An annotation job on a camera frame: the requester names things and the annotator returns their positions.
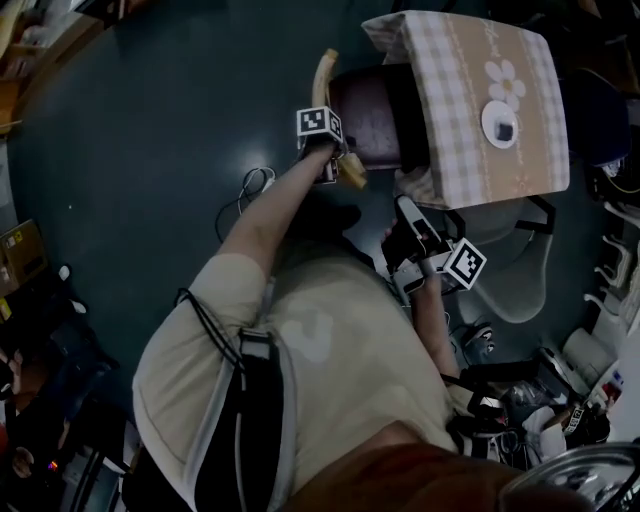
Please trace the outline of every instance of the teal floor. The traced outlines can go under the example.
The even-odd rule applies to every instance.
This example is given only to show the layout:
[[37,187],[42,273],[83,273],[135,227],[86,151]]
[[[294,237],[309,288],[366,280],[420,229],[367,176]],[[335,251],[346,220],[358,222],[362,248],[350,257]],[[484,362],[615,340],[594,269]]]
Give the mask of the teal floor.
[[[105,396],[130,407],[145,344],[218,247],[220,206],[250,168],[283,172],[294,159],[294,114],[328,47],[340,52],[337,72],[381,61],[360,23],[391,3],[157,0],[91,43],[29,106],[9,144],[18,215],[37,220],[53,262],[73,266],[90,324],[121,362]],[[456,12],[482,16],[483,6],[460,0]],[[550,302],[530,325],[496,322],[501,360],[528,355],[540,336],[560,342],[583,320],[604,214],[579,169],[572,180],[551,199]],[[366,192],[327,192],[361,206],[349,236],[378,263],[392,183],[378,173]]]

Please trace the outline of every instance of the wire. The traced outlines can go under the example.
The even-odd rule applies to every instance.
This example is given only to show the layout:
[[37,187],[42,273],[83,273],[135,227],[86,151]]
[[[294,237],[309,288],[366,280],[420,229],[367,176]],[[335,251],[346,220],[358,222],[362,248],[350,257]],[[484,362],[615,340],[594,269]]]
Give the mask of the wire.
[[[248,191],[249,185],[251,184],[251,181],[253,181],[253,178],[255,177],[255,175],[259,172],[262,174],[262,177],[263,177],[262,184],[255,191],[249,192]],[[218,213],[216,215],[214,226],[216,230],[216,236],[218,237],[218,241],[220,243],[224,242],[224,238],[220,233],[220,219],[222,217],[222,214],[231,206],[237,205],[238,213],[242,215],[242,205],[241,205],[242,199],[244,198],[249,202],[253,201],[253,199],[255,199],[256,196],[258,196],[265,190],[265,187],[269,182],[269,180],[275,181],[276,177],[277,177],[276,173],[271,167],[256,167],[255,169],[251,169],[249,172],[247,172],[247,174],[244,175],[244,178],[242,179],[242,188],[240,189],[240,194],[238,195],[237,199],[234,199],[233,201],[229,201],[228,203],[222,205],[222,207],[218,210]]]
[[607,177],[607,179],[611,182],[611,184],[616,187],[620,192],[622,192],[623,194],[637,194],[638,192],[640,192],[640,188],[637,188],[636,190],[625,190],[623,188],[621,188],[619,185],[616,185],[613,180],[611,179],[611,176],[609,176],[606,172],[604,173],[604,175]]
[[240,190],[240,194],[238,194],[238,215],[242,215],[242,204],[240,203],[240,201],[243,196],[245,197],[245,199],[249,199],[247,188],[251,184],[253,177],[258,173],[262,173],[262,185],[260,186],[260,193],[264,192],[269,180],[276,180],[276,172],[271,167],[256,167],[255,169],[251,169],[247,174],[245,174],[242,180],[242,189]]
[[229,361],[233,365],[234,368],[239,369],[242,373],[245,372],[244,364],[242,363],[242,356],[237,352],[235,347],[231,345],[231,343],[227,340],[226,336],[220,332],[218,327],[216,326],[213,318],[215,316],[200,304],[198,299],[186,288],[180,288],[178,290],[178,295],[175,300],[175,305],[177,306],[181,302],[188,300],[193,306],[193,309],[200,320],[200,323],[204,327],[204,330],[213,341],[213,344],[216,346],[222,356]]

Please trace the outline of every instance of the cardboard box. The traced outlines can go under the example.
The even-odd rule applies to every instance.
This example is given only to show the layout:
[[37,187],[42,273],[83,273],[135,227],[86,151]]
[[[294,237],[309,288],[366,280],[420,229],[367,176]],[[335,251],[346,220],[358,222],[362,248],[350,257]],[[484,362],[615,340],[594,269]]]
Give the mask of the cardboard box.
[[32,220],[0,236],[0,297],[15,292],[47,268],[40,232]]

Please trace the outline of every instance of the white flower pattern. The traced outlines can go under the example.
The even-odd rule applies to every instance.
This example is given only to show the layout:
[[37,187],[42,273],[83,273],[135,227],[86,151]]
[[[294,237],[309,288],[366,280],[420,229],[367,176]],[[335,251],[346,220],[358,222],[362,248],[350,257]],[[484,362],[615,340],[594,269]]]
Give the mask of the white flower pattern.
[[522,80],[516,79],[516,70],[508,60],[502,61],[502,67],[489,61],[484,65],[487,75],[495,82],[489,86],[489,96],[504,101],[514,112],[520,110],[520,98],[527,93]]

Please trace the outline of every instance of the electronic device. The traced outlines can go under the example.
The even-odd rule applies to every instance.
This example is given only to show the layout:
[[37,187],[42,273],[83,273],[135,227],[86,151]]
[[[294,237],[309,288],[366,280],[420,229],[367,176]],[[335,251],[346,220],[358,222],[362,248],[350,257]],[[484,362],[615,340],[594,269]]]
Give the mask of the electronic device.
[[313,148],[327,143],[333,142],[340,148],[315,181],[315,185],[335,183],[338,177],[337,159],[347,152],[340,118],[329,107],[298,110],[296,133],[300,158],[304,158]]

